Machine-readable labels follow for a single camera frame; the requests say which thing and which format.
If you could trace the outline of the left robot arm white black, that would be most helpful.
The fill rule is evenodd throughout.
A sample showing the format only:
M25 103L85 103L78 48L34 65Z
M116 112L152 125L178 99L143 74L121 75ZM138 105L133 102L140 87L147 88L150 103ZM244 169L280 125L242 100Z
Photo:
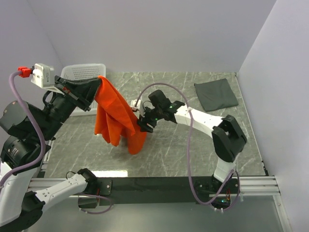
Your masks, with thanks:
M10 103L0 120L8 133L0 154L0 229L19 232L35 224L51 206L75 194L97 194L98 179L88 169L52 187L33 191L29 184L44 155L75 108L90 110L102 81L99 78L70 81L55 77L58 92L39 109L30 103Z

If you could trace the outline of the orange t shirt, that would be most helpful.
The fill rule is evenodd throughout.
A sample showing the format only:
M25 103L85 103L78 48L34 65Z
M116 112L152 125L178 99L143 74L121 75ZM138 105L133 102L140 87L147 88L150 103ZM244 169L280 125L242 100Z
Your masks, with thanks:
M128 152L138 154L143 148L146 132L141 132L138 118L112 83L104 76L98 79L102 84L95 96L98 106L94 134L100 134L113 146L118 146L124 137Z

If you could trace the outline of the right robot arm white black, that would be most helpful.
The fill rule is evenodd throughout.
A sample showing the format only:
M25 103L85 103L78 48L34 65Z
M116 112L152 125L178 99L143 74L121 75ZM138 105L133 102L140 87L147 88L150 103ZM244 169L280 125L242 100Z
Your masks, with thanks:
M211 137L218 156L212 188L218 193L224 192L229 187L226 178L235 168L238 154L243 151L247 143L247 138L237 120L231 115L221 117L207 114L181 101L171 102L159 89L151 93L148 98L152 108L144 106L141 98L130 103L134 112L139 111L140 130L152 133L157 121L163 119L175 124L192 126Z

